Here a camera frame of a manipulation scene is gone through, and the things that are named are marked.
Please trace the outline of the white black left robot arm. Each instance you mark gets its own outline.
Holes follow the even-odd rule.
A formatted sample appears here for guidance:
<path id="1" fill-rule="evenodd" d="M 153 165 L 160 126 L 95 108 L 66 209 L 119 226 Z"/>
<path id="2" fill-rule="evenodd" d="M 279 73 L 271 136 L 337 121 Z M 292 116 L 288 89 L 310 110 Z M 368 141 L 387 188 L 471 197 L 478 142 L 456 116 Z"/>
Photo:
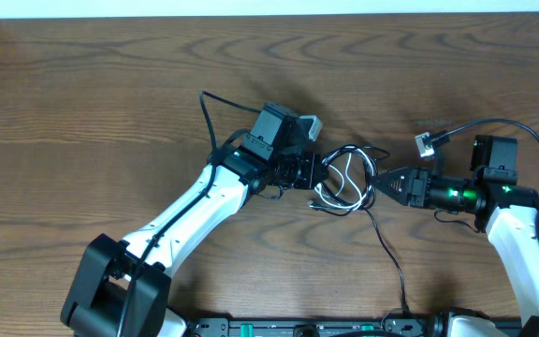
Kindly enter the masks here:
<path id="1" fill-rule="evenodd" d="M 148 225 L 120 241 L 89 243 L 60 313 L 79 336 L 183 336 L 184 318 L 168 308 L 176 271 L 227 217 L 266 186 L 311 190 L 328 177 L 320 154 L 259 158 L 224 145 L 194 184 Z"/>

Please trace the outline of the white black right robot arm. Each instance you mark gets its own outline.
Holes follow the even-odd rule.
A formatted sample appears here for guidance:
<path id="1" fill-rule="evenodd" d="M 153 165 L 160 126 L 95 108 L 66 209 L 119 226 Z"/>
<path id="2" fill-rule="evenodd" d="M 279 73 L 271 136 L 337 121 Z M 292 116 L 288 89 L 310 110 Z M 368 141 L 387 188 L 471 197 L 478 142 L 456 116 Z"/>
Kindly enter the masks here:
<path id="1" fill-rule="evenodd" d="M 517 185 L 515 173 L 490 178 L 483 168 L 471 179 L 405 167 L 387 171 L 372 185 L 403 206 L 475 217 L 500 257 L 520 311 L 521 335 L 539 336 L 539 194 Z"/>

